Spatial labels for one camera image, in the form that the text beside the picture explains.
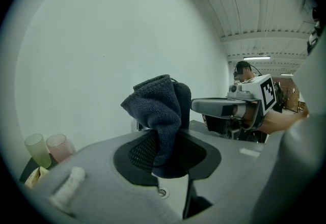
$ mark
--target dark blue towel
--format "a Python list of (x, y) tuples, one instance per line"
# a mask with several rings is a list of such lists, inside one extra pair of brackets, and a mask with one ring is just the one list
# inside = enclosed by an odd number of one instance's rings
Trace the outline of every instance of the dark blue towel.
[(163, 165), (172, 154), (179, 127), (189, 128), (190, 89), (172, 82), (169, 75), (152, 78), (133, 89), (121, 106), (139, 123), (158, 132), (154, 166)]

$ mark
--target yellow object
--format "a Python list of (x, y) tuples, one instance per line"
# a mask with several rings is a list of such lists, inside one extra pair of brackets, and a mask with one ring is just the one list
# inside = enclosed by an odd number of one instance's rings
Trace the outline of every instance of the yellow object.
[(48, 170), (43, 167), (38, 167), (35, 169), (31, 175), (28, 177), (28, 179), (25, 181), (25, 185), (28, 188), (33, 188), (33, 186), (41, 180), (45, 175), (48, 174)]

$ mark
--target ceiling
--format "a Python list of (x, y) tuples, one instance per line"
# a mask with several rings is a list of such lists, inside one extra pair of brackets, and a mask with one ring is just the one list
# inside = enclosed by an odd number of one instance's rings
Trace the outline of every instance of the ceiling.
[(307, 57), (307, 40), (315, 25), (312, 0), (199, 0), (235, 67), (243, 57), (262, 74), (293, 73)]

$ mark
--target black cable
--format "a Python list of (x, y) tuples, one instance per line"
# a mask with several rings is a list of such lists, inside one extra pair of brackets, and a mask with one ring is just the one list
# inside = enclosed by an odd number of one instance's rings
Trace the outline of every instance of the black cable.
[(254, 67), (254, 69), (256, 69), (260, 75), (263, 75), (262, 73), (259, 72), (259, 70), (257, 68)]

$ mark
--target fluorescent light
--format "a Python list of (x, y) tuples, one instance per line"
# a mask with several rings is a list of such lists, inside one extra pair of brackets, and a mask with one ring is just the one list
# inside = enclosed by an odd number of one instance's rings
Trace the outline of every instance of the fluorescent light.
[(253, 59), (270, 59), (270, 56), (268, 56), (268, 55), (262, 55), (260, 57), (243, 58), (243, 60), (253, 60)]

